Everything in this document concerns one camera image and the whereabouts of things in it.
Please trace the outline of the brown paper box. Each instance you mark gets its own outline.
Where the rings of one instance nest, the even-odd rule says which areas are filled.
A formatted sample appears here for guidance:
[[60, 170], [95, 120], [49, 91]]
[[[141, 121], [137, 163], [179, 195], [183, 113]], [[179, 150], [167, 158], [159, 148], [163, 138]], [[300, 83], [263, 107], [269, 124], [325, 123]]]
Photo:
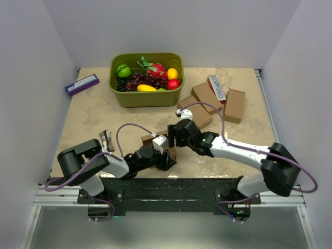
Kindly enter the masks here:
[[171, 159], [176, 160], [177, 154], [174, 147], [169, 147], [167, 130], [155, 133], [155, 136], [146, 135], [141, 137], [143, 146], [152, 147], [158, 152], [165, 154], [169, 153]]

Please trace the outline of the brown snack wrapper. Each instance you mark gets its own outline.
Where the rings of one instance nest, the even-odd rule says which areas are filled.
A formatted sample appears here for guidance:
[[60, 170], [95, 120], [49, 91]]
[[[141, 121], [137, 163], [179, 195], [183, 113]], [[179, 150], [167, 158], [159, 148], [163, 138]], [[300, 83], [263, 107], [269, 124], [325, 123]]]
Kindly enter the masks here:
[[102, 141], [103, 149], [107, 152], [114, 152], [114, 146], [112, 145], [112, 135], [110, 130], [104, 130], [100, 134], [100, 139]]

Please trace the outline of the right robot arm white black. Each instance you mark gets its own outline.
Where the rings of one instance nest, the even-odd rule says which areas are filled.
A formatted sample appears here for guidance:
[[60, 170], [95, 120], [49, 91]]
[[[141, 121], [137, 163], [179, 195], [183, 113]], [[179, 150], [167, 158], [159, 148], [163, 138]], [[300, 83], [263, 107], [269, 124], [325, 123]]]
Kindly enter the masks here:
[[169, 125], [168, 139], [171, 147], [189, 147], [200, 156], [225, 158], [258, 170], [258, 175], [238, 179], [230, 194], [238, 204], [251, 195], [266, 191], [288, 197], [300, 172], [296, 160], [281, 144], [256, 146], [224, 139], [215, 132], [201, 132], [190, 119]]

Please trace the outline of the folded brown box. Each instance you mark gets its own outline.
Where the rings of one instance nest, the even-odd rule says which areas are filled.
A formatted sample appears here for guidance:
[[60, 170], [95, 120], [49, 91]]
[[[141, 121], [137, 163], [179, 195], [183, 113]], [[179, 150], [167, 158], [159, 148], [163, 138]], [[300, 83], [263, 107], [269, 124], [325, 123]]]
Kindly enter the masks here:
[[[192, 96], [188, 96], [185, 99], [182, 99], [178, 102], [177, 107], [183, 108], [189, 104], [197, 103], [198, 101]], [[199, 128], [205, 128], [212, 123], [212, 116], [205, 110], [201, 104], [192, 105], [187, 108], [192, 112], [193, 122]]]
[[245, 92], [229, 89], [223, 110], [224, 120], [239, 124], [243, 118], [244, 103]]
[[191, 95], [198, 102], [208, 103], [214, 106], [218, 111], [221, 111], [223, 108], [223, 104], [217, 99], [207, 82], [192, 87]]

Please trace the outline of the middle folded brown box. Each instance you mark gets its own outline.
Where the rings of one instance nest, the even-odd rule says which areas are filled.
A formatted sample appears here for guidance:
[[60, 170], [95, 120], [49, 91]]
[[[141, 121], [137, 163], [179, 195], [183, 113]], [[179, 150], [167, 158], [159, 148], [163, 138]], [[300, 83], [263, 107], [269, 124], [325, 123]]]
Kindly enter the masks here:
[[198, 102], [208, 103], [214, 106], [218, 111], [221, 111], [223, 108], [223, 104], [217, 99], [207, 82], [192, 87], [191, 95]]

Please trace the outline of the right folded brown box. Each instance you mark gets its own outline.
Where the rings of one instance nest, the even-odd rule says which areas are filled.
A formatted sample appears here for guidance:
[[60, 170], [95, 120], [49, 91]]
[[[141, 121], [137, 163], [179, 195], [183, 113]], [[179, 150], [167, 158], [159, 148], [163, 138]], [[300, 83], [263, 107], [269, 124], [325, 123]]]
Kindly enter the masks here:
[[239, 124], [243, 118], [244, 103], [245, 92], [229, 89], [223, 110], [224, 120]]

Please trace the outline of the purple flat box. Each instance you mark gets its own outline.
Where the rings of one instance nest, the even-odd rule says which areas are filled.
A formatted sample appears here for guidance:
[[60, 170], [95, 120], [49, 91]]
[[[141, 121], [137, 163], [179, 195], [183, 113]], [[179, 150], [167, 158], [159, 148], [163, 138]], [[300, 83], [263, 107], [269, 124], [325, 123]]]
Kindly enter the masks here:
[[69, 96], [74, 96], [88, 88], [95, 86], [100, 83], [99, 78], [96, 74], [89, 75], [81, 80], [76, 81], [65, 87], [65, 91]]

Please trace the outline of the red toy apple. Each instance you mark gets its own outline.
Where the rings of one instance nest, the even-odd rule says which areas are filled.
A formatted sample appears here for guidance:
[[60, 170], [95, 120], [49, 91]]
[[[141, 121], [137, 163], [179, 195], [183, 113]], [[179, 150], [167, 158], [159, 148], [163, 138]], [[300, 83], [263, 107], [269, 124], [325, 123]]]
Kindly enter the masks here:
[[177, 88], [179, 88], [181, 85], [179, 79], [170, 79], [167, 82], [167, 90], [175, 90]]

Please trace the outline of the yellow toy mango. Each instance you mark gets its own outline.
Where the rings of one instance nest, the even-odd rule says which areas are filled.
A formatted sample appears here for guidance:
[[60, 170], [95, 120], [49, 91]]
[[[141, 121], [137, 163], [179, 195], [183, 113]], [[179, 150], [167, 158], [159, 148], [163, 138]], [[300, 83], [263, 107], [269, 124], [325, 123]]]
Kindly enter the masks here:
[[137, 91], [138, 92], [154, 92], [154, 91], [157, 91], [157, 89], [150, 85], [141, 84], [141, 85], [137, 86]]

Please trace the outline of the yellow orange toy lemon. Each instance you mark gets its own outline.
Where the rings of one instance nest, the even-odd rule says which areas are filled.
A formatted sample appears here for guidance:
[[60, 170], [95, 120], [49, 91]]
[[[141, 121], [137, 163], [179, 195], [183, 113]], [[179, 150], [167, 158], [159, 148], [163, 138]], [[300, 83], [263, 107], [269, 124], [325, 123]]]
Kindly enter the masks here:
[[167, 75], [168, 75], [168, 80], [178, 79], [179, 77], [178, 71], [174, 68], [168, 69]]

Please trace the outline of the red toy grapes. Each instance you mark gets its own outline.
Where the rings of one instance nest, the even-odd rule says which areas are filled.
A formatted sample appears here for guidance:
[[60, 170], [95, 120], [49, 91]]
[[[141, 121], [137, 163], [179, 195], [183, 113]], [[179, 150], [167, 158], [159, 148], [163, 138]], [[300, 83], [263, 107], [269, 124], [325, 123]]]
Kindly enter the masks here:
[[151, 76], [145, 73], [133, 73], [125, 86], [126, 91], [137, 91], [140, 85], [147, 85], [159, 89], [167, 89], [167, 80], [159, 76]]

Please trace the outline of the pink toy dragon fruit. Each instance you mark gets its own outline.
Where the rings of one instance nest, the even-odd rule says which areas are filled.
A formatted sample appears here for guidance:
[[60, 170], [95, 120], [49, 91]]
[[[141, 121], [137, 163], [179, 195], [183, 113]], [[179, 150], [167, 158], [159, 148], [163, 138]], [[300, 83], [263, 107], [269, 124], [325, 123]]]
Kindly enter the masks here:
[[155, 77], [162, 77], [168, 80], [168, 74], [165, 68], [159, 63], [149, 63], [144, 57], [141, 57], [141, 62], [137, 61], [138, 65], [143, 68], [148, 75]]

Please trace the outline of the green toy watermelon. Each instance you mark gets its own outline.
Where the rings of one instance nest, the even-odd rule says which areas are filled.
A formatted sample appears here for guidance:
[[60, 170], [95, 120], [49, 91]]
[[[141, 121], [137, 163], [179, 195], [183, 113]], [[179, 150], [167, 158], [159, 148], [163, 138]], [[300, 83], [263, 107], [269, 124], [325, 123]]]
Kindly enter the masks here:
[[127, 78], [131, 73], [131, 68], [126, 64], [121, 64], [116, 68], [116, 74], [119, 78]]

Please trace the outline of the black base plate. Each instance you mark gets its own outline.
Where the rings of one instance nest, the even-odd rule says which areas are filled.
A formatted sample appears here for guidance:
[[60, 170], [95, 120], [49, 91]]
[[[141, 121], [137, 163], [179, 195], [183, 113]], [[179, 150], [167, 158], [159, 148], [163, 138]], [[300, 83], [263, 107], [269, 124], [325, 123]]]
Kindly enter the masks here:
[[245, 221], [251, 206], [261, 203], [260, 196], [256, 194], [248, 201], [243, 196], [231, 198], [237, 182], [237, 178], [105, 178], [106, 193], [92, 200], [80, 190], [77, 202], [87, 205], [88, 215], [93, 218], [108, 214], [101, 202], [107, 200], [115, 206], [116, 216], [129, 212], [206, 212], [229, 213]]

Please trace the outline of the aluminium frame rail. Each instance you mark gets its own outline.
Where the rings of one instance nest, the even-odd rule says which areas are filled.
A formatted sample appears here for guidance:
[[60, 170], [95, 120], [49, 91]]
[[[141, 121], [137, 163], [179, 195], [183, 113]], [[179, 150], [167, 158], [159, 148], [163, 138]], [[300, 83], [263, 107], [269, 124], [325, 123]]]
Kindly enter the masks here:
[[19, 248], [30, 248], [42, 207], [77, 206], [79, 191], [80, 187], [74, 186], [47, 192], [43, 186], [38, 186]]

